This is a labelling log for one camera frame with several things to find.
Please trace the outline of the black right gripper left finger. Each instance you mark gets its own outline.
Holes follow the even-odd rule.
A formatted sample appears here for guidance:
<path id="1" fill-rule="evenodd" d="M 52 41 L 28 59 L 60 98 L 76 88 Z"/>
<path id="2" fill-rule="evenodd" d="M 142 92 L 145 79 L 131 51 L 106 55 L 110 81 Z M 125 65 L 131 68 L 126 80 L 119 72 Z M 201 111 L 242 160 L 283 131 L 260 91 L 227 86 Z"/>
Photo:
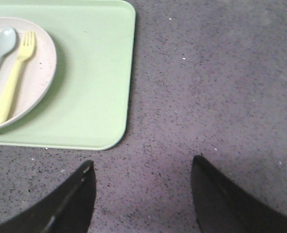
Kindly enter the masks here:
<path id="1" fill-rule="evenodd" d="M 94 163 L 87 160 L 44 199 L 0 224 L 0 233 L 86 233 L 95 199 Z"/>

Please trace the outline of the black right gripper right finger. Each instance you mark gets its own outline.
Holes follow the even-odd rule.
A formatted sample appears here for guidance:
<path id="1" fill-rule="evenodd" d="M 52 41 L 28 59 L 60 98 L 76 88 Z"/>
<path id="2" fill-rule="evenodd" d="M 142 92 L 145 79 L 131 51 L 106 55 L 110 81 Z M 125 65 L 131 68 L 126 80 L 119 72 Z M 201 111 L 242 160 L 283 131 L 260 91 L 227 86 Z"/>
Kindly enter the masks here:
<path id="1" fill-rule="evenodd" d="M 287 216 L 245 192 L 201 155 L 193 158 L 191 189 L 202 233 L 287 233 Z"/>

